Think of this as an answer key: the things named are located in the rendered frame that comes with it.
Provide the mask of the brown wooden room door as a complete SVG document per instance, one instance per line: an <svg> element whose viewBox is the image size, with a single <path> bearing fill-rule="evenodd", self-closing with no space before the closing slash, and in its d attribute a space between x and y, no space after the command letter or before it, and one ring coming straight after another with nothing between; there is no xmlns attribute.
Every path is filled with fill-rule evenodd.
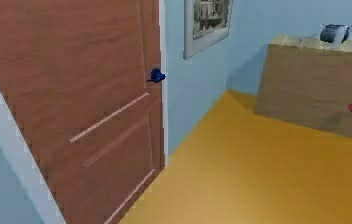
<svg viewBox="0 0 352 224"><path fill-rule="evenodd" d="M0 0L0 147L43 224L120 224L165 165L160 0Z"/></svg>

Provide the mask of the grey framed wall picture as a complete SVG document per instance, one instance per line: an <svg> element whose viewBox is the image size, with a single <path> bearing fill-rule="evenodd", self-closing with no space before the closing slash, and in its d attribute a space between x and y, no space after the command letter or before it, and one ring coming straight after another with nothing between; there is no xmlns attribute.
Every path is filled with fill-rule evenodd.
<svg viewBox="0 0 352 224"><path fill-rule="evenodd" d="M233 0L184 0L184 58L229 36Z"/></svg>

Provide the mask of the brown tiled-top counter cabinet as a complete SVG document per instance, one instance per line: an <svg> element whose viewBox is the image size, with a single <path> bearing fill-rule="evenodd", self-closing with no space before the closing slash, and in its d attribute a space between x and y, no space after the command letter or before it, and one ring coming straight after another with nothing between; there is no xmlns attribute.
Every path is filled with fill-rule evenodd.
<svg viewBox="0 0 352 224"><path fill-rule="evenodd" d="M352 138L352 41L277 35L268 44L254 112Z"/></svg>

